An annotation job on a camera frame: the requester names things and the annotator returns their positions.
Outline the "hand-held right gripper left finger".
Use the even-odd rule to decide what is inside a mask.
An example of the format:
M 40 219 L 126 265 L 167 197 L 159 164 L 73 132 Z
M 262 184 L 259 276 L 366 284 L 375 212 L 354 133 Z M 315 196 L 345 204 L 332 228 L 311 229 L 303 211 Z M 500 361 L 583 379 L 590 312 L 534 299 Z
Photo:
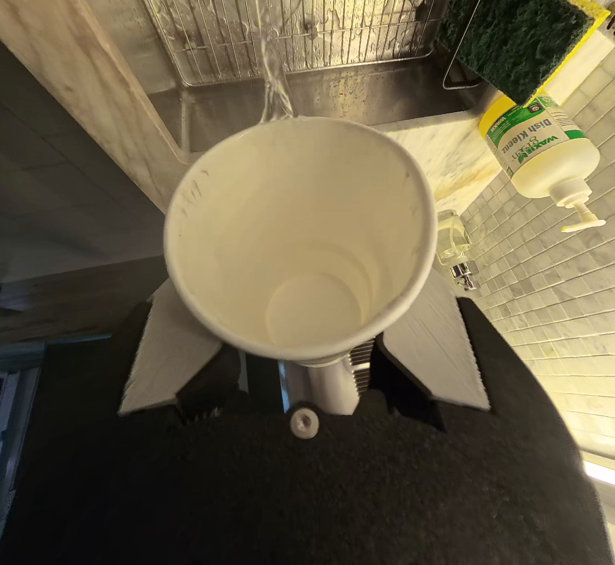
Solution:
M 224 344 L 189 311 L 170 279 L 152 295 L 118 409 L 128 416 L 207 397 L 223 405 L 242 385 L 241 353 Z

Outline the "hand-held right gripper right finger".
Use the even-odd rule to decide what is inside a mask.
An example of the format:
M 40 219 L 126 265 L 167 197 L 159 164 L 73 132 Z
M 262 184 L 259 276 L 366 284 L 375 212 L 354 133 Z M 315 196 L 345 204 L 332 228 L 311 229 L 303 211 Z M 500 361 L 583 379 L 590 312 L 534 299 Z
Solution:
M 433 269 L 410 309 L 376 337 L 369 390 L 393 415 L 444 428 L 441 404 L 491 412 L 458 299 Z

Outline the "green-banded white paper cup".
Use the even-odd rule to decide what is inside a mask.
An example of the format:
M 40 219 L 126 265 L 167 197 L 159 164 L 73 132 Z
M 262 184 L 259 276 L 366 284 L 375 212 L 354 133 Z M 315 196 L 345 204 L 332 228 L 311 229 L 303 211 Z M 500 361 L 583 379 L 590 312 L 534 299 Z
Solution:
M 324 117 L 270 121 L 205 152 L 165 216 L 168 274 L 191 314 L 246 355 L 317 377 L 304 406 L 351 415 L 341 372 L 408 312 L 435 256 L 420 164 L 385 133 Z

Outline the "glass soap dispenser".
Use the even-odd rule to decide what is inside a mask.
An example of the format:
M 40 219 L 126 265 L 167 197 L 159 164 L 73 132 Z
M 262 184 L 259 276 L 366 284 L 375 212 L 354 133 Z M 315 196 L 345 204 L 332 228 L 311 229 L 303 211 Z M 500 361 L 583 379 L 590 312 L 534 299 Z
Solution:
M 471 258 L 472 243 L 459 215 L 453 210 L 437 214 L 436 257 L 465 292 L 478 290 L 478 268 Z

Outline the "grey blue-edged bin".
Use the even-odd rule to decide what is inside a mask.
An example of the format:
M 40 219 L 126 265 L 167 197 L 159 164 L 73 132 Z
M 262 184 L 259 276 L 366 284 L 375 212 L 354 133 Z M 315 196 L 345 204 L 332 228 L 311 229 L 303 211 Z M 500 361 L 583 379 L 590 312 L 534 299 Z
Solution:
M 1 503 L 13 489 L 46 344 L 1 347 Z

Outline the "dish soap pump bottle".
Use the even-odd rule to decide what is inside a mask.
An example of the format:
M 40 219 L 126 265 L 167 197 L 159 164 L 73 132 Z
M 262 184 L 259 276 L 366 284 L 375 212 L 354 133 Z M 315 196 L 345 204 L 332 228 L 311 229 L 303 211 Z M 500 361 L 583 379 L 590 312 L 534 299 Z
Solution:
M 479 130 L 492 154 L 523 197 L 550 197 L 573 209 L 579 221 L 564 233 L 602 227 L 587 206 L 588 177 L 600 162 L 597 147 L 550 95 L 538 94 L 518 105 L 501 94 L 484 113 Z

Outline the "stainless steel sink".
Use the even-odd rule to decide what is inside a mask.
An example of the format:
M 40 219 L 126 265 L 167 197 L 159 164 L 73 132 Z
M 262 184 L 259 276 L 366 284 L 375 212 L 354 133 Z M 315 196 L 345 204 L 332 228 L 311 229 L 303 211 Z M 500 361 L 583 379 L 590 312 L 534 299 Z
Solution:
M 287 79 L 288 99 L 297 114 L 371 126 L 465 111 L 485 90 L 483 82 L 473 89 L 443 89 L 448 53 L 437 43 L 437 34 L 432 51 L 421 58 L 288 73 L 267 10 L 258 19 L 262 72 L 257 77 L 188 87 L 180 82 L 143 0 L 87 2 L 172 137 L 190 155 L 261 119 L 267 68 L 281 71 Z

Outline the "green and yellow sponge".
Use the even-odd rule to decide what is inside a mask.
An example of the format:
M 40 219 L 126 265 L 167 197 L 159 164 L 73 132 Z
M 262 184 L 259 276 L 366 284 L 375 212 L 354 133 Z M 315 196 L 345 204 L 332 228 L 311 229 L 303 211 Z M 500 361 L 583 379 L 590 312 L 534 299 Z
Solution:
M 610 15 L 594 0 L 451 0 L 437 43 L 527 104 Z

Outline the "white wall cabinet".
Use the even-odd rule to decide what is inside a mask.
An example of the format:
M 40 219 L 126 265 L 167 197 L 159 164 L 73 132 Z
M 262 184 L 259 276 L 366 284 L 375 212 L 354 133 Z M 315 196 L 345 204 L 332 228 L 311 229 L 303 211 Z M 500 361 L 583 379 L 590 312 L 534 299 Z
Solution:
M 590 478 L 614 487 L 614 469 L 602 465 L 601 463 L 586 460 L 583 461 L 583 466 L 586 474 Z

